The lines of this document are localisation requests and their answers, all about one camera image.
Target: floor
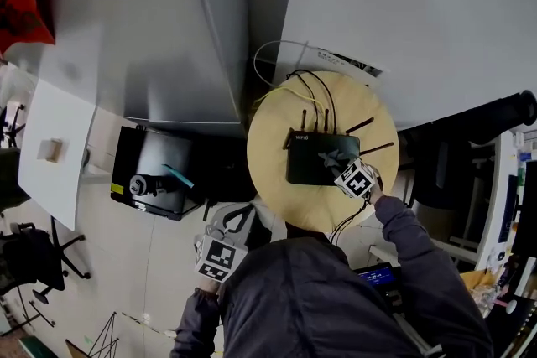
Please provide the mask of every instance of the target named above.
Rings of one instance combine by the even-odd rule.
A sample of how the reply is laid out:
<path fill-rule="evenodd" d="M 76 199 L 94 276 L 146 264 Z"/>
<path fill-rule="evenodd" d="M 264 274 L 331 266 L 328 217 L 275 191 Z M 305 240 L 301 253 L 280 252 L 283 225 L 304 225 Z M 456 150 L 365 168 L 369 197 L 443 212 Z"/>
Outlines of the floor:
<path fill-rule="evenodd" d="M 98 167 L 112 171 L 122 125 L 133 124 L 108 112 L 97 112 L 89 145 L 91 161 Z M 392 194 L 403 196 L 404 181 L 405 177 L 398 177 Z M 81 188 L 76 231 L 84 234 L 86 241 L 73 246 L 68 256 L 87 267 L 92 278 L 82 280 L 70 273 L 65 279 L 66 290 L 49 294 L 50 305 L 36 304 L 56 326 L 51 328 L 38 319 L 29 331 L 59 358 L 67 358 L 65 339 L 89 351 L 112 312 L 117 312 L 118 358 L 168 356 L 173 340 L 165 332 L 179 324 L 185 301 L 198 281 L 193 271 L 193 237 L 203 231 L 203 210 L 179 222 L 169 221 L 119 204 L 109 195 L 108 185 Z M 283 221 L 259 198 L 254 204 L 263 223 L 273 232 L 273 241 L 285 238 Z M 211 209 L 209 219 L 218 207 Z M 6 211 L 5 215 L 5 219 L 0 220 L 0 229 L 4 232 L 9 231 L 10 222 L 33 222 L 38 228 L 50 229 L 49 216 L 32 200 Z M 59 234 L 61 242 L 76 235 L 63 226 L 59 226 Z M 345 230 L 339 240 L 352 268 L 376 263 L 368 253 L 372 244 L 391 247 L 383 240 L 381 224 L 374 216 L 360 226 Z M 32 289 L 42 288 L 44 285 L 22 286 L 27 309 L 28 301 L 33 299 Z M 20 318 L 23 310 L 16 290 L 6 298 Z M 215 344 L 214 356 L 222 356 L 222 327 L 217 331 Z"/>

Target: gray jacket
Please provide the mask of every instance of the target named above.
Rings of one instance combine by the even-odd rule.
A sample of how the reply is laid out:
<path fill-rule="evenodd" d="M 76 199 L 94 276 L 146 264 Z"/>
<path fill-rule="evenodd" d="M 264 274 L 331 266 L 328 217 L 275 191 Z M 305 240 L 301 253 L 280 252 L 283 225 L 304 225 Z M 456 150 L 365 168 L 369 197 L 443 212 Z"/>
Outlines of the gray jacket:
<path fill-rule="evenodd" d="M 397 247 L 407 320 L 447 356 L 492 357 L 477 306 L 414 213 L 399 199 L 382 197 L 376 216 L 385 239 Z M 224 355 L 230 357 L 421 356 L 341 249 L 313 238 L 250 252 L 219 301 L 197 289 L 186 303 L 171 358 L 211 356 L 220 318 Z"/>

